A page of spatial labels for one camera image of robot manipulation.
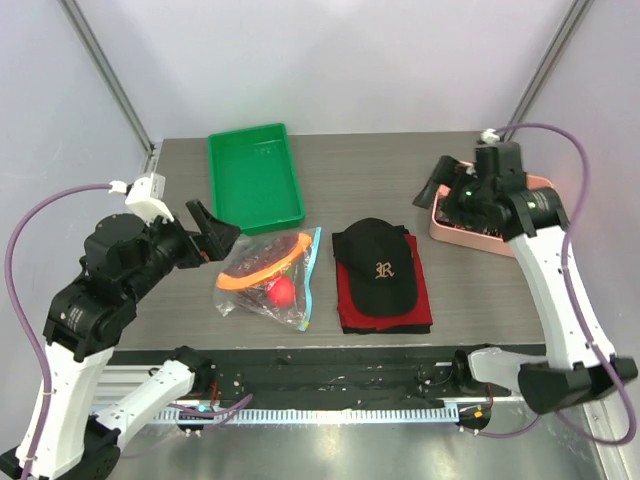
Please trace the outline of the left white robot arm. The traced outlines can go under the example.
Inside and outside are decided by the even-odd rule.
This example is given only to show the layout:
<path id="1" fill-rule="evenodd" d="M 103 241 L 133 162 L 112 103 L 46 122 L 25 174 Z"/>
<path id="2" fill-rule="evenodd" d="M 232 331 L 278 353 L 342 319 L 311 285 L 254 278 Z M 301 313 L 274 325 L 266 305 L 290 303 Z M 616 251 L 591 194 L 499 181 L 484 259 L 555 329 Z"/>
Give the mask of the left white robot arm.
<path id="1" fill-rule="evenodd" d="M 44 326 L 48 371 L 20 445 L 1 456 L 12 479 L 105 479 L 132 437 L 171 402 L 205 397 L 212 361 L 182 346 L 133 393 L 92 413 L 100 376 L 138 303 L 175 269 L 224 260 L 240 235 L 198 200 L 196 231 L 161 216 L 103 218 L 84 242 L 80 274 L 51 301 Z"/>

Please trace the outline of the orange papaya slice toy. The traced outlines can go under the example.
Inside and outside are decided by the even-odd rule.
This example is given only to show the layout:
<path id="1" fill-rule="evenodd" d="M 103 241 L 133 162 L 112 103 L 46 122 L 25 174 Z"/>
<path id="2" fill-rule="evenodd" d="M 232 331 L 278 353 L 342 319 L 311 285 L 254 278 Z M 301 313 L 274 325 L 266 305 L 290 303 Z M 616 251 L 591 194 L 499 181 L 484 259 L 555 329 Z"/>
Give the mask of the orange papaya slice toy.
<path id="1" fill-rule="evenodd" d="M 225 291 L 243 291 L 283 274 L 312 246 L 311 235 L 290 233 L 272 240 L 250 240 L 229 257 L 216 286 Z"/>

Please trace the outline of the clear zip top bag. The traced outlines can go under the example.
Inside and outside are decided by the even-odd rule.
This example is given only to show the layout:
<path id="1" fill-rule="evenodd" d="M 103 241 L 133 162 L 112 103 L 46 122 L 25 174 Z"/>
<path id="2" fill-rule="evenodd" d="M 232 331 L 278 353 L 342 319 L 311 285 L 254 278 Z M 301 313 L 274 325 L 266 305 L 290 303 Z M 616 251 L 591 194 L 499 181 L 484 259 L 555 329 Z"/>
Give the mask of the clear zip top bag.
<path id="1" fill-rule="evenodd" d="M 322 228 L 315 227 L 265 237 L 241 236 L 216 278 L 217 310 L 226 316 L 242 309 L 306 331 L 322 233 Z"/>

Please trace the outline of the red toy apple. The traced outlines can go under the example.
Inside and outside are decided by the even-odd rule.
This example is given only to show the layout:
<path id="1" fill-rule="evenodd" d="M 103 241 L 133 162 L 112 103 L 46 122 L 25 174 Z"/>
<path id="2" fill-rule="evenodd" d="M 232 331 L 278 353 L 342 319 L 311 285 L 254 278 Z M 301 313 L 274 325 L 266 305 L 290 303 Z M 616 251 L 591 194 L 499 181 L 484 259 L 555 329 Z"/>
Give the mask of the red toy apple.
<path id="1" fill-rule="evenodd" d="M 268 283 L 266 295 L 270 303 L 275 307 L 289 307 L 296 298 L 295 285 L 289 277 L 280 276 Z"/>

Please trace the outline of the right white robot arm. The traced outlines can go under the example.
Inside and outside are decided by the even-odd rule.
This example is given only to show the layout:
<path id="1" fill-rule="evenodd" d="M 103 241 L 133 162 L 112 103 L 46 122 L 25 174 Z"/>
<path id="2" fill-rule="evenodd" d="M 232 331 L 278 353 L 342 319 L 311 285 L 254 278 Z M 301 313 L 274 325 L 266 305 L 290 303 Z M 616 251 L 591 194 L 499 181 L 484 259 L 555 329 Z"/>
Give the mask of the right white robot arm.
<path id="1" fill-rule="evenodd" d="M 472 395 L 486 383 L 518 392 L 537 414 L 594 400 L 638 376 L 636 362 L 620 356 L 600 328 L 582 285 L 571 247 L 563 244 L 569 220 L 551 187 L 532 188 L 516 142 L 483 144 L 475 161 L 439 158 L 414 205 L 441 210 L 459 232 L 492 228 L 520 266 L 539 315 L 543 356 L 484 347 L 451 371 L 457 391 Z"/>

